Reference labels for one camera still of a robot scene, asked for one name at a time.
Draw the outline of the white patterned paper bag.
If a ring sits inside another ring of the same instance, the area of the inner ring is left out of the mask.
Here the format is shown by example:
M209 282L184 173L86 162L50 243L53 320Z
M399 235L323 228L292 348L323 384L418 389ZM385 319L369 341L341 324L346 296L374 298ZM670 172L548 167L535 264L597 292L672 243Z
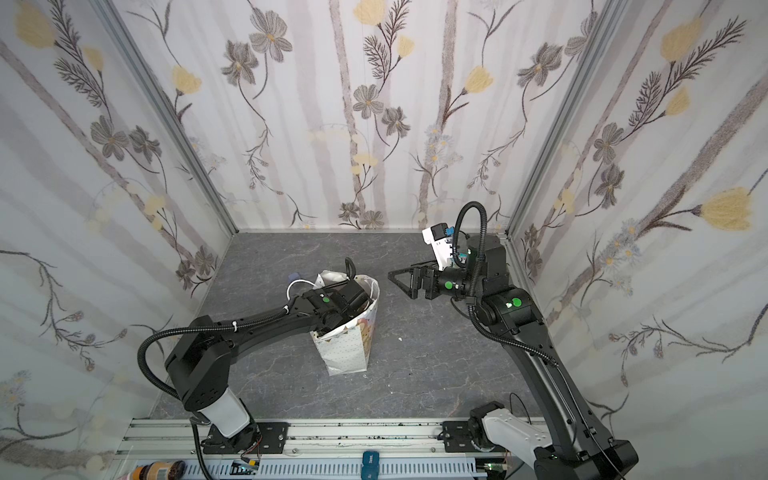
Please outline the white patterned paper bag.
M310 337L330 376L365 372L368 367L380 287L378 281L368 275L357 274L354 279L369 296L363 311L333 329L317 327L310 330Z

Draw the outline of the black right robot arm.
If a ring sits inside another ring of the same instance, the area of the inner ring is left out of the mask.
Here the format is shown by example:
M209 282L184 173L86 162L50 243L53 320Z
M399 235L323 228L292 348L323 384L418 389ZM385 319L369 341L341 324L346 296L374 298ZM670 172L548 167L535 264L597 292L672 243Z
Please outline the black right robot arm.
M639 461L635 448L593 413L556 352L541 311L512 283L506 250L489 237L487 223L485 207L468 202L453 227L428 229L426 241L437 249L433 260L388 274L411 299L446 295L463 302L477 332L514 360L542 411L546 426L539 428L489 402L470 413L469 444L480 452L502 448L539 479L625 478Z

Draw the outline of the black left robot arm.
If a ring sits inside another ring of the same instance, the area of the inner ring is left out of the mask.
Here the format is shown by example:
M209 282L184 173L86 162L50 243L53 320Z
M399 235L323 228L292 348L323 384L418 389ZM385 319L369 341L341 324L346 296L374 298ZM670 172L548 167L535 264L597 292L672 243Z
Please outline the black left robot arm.
M250 317L214 321L208 316L189 326L157 332L138 347L137 364L156 388L180 401L193 424L210 427L196 440L202 453L244 454L257 449L264 434L229 385L230 368L250 351L307 333L327 334L362 314L370 295L355 280L356 267L345 259L345 277L290 297L286 303ZM179 338L165 360L164 382L151 370L147 353L160 340Z

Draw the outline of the blue clip on tray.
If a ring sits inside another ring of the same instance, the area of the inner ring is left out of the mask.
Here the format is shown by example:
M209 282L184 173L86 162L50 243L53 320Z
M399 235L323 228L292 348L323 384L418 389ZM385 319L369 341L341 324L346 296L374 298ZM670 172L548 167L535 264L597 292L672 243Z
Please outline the blue clip on tray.
M360 478L378 480L380 472L380 454L377 451L365 451L362 456Z

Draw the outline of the small green circuit board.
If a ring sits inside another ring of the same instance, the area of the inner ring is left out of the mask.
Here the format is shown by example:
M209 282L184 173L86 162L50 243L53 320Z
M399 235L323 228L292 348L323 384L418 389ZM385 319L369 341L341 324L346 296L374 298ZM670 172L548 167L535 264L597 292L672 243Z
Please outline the small green circuit board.
M258 473L260 462L258 460L241 459L239 461L233 461L230 474L240 476L254 476Z

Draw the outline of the brown orange bottle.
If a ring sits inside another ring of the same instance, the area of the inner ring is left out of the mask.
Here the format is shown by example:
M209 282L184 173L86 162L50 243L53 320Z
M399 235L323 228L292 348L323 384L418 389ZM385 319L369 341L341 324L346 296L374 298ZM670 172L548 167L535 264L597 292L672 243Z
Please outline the brown orange bottle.
M135 467L118 480L179 480L186 471L186 462L178 460L174 462L156 461L147 465Z

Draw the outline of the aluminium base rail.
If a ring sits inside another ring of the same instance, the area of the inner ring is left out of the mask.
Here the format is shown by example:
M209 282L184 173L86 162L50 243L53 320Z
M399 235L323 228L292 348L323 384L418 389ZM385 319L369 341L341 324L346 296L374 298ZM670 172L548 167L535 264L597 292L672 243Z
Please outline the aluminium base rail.
M202 459L248 463L265 460L360 459L367 451L382 460L418 458L499 463L504 459L530 460L535 448L572 447L577 452L595 446L594 438L577 422L554 438L543 418L519 419L507 410L494 412L487 422L491 446L473 440L465 419L304 419L259 421L259 438L244 447L228 447L215 439L210 427L192 427L184 420L134 420L114 458L165 461Z

